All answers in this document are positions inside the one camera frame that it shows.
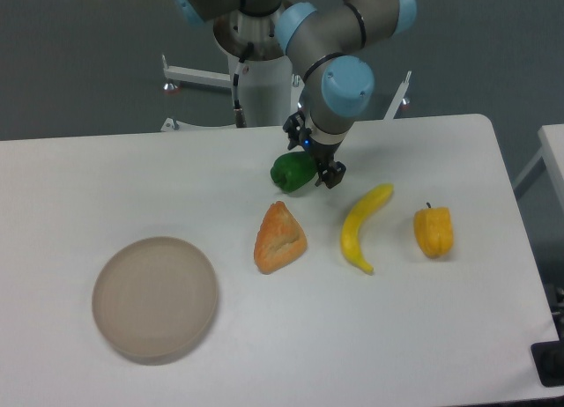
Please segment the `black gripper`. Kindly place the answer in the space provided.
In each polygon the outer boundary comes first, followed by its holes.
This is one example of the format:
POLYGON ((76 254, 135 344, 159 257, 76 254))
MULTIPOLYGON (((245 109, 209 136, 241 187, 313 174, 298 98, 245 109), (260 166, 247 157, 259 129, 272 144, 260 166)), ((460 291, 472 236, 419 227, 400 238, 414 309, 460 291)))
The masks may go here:
POLYGON ((323 184, 327 189, 333 189, 342 181, 345 175, 345 165, 334 159, 335 153, 341 145, 340 142, 323 144, 311 135, 308 136, 308 129, 305 127, 305 115, 300 110, 286 119, 283 131, 287 134, 288 150, 301 146, 314 161, 317 168, 317 180, 315 182, 317 187, 323 184))

